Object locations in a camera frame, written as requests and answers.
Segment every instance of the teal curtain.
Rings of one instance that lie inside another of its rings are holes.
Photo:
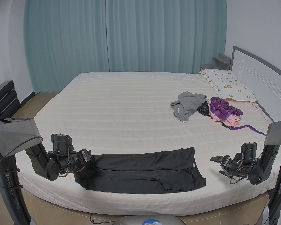
[[[35,93],[109,71],[105,0],[26,0],[24,37]]]
[[[107,0],[110,71],[198,73],[224,53],[226,0]]]
[[[26,0],[24,36],[35,92],[80,73],[198,73],[224,53],[226,0]]]

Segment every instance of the purple satin cloth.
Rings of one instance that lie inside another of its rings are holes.
[[[251,125],[244,125],[244,126],[241,126],[241,127],[228,127],[228,128],[231,129],[231,130],[239,130],[239,129],[242,129],[244,127],[248,127],[248,128],[250,128],[251,130],[253,130],[253,131],[257,132],[257,133],[266,136],[265,133],[259,132],[256,128],[252,127]]]
[[[218,97],[211,98],[210,110],[221,120],[226,120],[231,114],[236,116],[243,115],[243,112],[240,109],[229,106],[228,101]]]

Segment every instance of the gray headboard frame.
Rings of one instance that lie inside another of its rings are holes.
[[[250,52],[248,52],[248,51],[246,51],[246,50],[244,50],[244,49],[242,49],[242,48],[239,48],[239,47],[237,47],[237,46],[233,46],[232,57],[231,57],[231,63],[230,63],[230,70],[232,70],[233,59],[234,59],[234,52],[235,52],[235,50],[238,50],[239,52],[242,52],[242,53],[244,53],[244,54],[250,56],[251,58],[253,58],[253,59],[255,59],[255,60],[261,62],[262,64],[264,64],[265,66],[269,67],[270,69],[272,69],[273,71],[275,71],[276,73],[278,73],[278,74],[281,76],[281,70],[278,69],[276,66],[272,65],[271,63],[265,61],[264,59],[262,59],[262,58],[260,58],[260,57],[258,57],[258,56],[256,56],[256,55],[254,55],[253,53],[250,53]],[[271,118],[271,116],[266,112],[266,110],[262,107],[262,105],[261,105],[259,102],[257,102],[257,103],[258,103],[258,105],[260,106],[260,108],[264,111],[264,113],[265,113],[272,121],[274,121],[274,120]]]

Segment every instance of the wall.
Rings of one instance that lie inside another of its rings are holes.
[[[0,0],[0,83],[13,80],[20,102],[33,92],[24,48],[24,9],[25,0]]]
[[[280,12],[280,0],[227,0],[225,55],[236,45],[281,69]]]

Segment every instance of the white pillow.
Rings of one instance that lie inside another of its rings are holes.
[[[255,102],[255,94],[247,88],[230,70],[204,69],[200,71],[212,85],[220,98]]]

